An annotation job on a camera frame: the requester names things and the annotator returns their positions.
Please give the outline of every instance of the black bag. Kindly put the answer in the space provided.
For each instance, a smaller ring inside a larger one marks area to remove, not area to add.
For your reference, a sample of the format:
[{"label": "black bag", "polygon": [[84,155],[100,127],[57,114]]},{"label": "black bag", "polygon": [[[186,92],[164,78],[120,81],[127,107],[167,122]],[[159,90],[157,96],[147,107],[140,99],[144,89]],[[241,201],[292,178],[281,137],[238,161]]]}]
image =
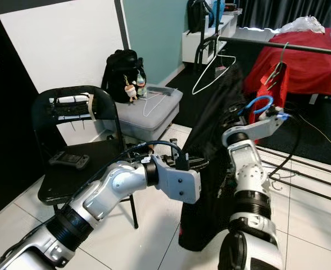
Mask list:
[{"label": "black bag", "polygon": [[205,0],[189,0],[187,4],[190,33],[201,31],[202,19],[209,14],[209,26],[214,23],[214,14]]},{"label": "black bag", "polygon": [[[195,204],[183,203],[180,219],[179,245],[191,251],[201,251],[222,230],[227,229],[234,207],[233,175],[227,178],[230,158],[221,143],[221,135],[227,130],[229,108],[246,104],[242,93],[243,77],[234,64],[212,86],[212,96],[203,108],[192,129],[183,151],[190,156],[209,160],[209,165],[200,171],[201,193]],[[219,187],[227,178],[227,185],[218,198]]]},{"label": "black bag", "polygon": [[146,81],[146,75],[143,69],[143,59],[138,58],[137,53],[132,49],[117,49],[114,54],[108,57],[105,67],[101,88],[104,89],[115,102],[127,103],[130,97],[125,92],[125,78],[128,83],[137,81],[140,75]]}]

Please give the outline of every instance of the black rug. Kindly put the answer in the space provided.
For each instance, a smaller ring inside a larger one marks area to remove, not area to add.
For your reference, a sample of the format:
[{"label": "black rug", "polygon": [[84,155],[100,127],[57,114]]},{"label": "black rug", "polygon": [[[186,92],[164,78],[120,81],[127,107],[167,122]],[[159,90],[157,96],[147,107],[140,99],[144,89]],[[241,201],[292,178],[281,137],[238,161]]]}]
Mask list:
[{"label": "black rug", "polygon": [[[262,46],[249,46],[247,44],[227,45],[226,54],[237,57],[237,63],[242,68],[245,77],[251,71],[261,49]],[[180,111],[173,123],[191,128],[196,125],[196,121],[211,94],[211,88],[208,88],[195,96],[192,95],[192,88],[199,76],[200,72],[195,73],[193,65],[188,65],[167,85],[177,88],[183,93]],[[202,86],[209,83],[211,79],[211,74],[207,74],[202,79]],[[289,94],[287,97],[287,101],[291,103],[289,106],[296,108],[306,120],[331,139],[331,99],[320,95],[315,105],[310,105],[309,99],[309,95]],[[316,129],[303,121],[301,122],[301,129],[302,139],[295,154],[331,165],[331,144]],[[273,150],[290,152],[295,139],[296,126],[287,121],[271,137],[262,139],[259,145]]]}]

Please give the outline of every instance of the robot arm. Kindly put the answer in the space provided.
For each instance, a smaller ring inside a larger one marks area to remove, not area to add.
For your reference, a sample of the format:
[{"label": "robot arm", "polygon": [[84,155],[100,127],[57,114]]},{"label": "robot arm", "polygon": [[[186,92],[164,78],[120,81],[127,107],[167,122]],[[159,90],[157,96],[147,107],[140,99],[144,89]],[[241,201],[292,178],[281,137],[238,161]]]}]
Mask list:
[{"label": "robot arm", "polygon": [[[271,221],[269,179],[253,140],[272,135],[285,118],[281,108],[271,107],[259,122],[238,123],[222,136],[237,187],[219,270],[283,269]],[[16,245],[0,270],[64,267],[120,200],[147,186],[155,186],[171,199],[194,204],[201,191],[200,176],[187,166],[175,165],[176,169],[167,166],[157,155],[143,164],[120,161],[110,165],[101,179],[87,185],[64,210]]]},{"label": "robot arm", "polygon": [[229,234],[220,250],[219,270],[283,269],[275,224],[271,221],[270,183],[253,140],[272,135],[287,117],[272,107],[259,122],[224,132],[237,187]]},{"label": "robot arm", "polygon": [[101,179],[87,185],[64,210],[21,241],[0,264],[0,270],[64,267],[120,200],[147,186],[155,186],[169,198],[190,204],[199,199],[201,189],[195,170],[173,169],[157,155],[144,164],[114,163]]}]

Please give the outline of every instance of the gray cushion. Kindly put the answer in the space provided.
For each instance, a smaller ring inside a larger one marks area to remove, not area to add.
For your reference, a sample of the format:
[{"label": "gray cushion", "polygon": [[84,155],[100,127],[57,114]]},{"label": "gray cushion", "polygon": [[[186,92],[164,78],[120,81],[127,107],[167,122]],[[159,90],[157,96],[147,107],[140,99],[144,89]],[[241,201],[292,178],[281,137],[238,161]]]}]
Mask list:
[{"label": "gray cushion", "polygon": [[[148,93],[147,98],[154,96],[153,93]],[[123,124],[132,125],[148,131],[153,131],[158,128],[174,110],[182,99],[183,93],[179,90],[174,90],[171,96],[165,96],[160,104],[149,114],[144,117],[143,110],[146,101],[135,100],[133,103],[117,103],[119,121]],[[147,115],[154,106],[163,98],[163,95],[158,95],[151,100],[148,100],[145,108],[145,115]]]}]

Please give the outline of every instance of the blue cable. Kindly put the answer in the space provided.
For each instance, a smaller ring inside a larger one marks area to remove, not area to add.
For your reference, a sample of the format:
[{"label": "blue cable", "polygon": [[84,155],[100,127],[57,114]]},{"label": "blue cable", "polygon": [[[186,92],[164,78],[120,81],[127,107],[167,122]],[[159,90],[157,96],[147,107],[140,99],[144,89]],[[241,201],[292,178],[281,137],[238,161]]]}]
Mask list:
[{"label": "blue cable", "polygon": [[270,108],[270,106],[271,106],[271,105],[273,104],[273,102],[274,102],[274,99],[273,99],[272,96],[260,96],[260,97],[254,98],[254,99],[253,99],[248,105],[245,106],[244,109],[249,109],[249,108],[250,108],[251,106],[253,106],[253,104],[254,104],[255,102],[257,102],[258,100],[269,100],[269,102],[268,102],[267,105],[264,106],[263,108],[254,111],[254,112],[253,112],[254,114],[259,114],[259,113],[262,113],[263,111],[266,111],[268,108]]}]

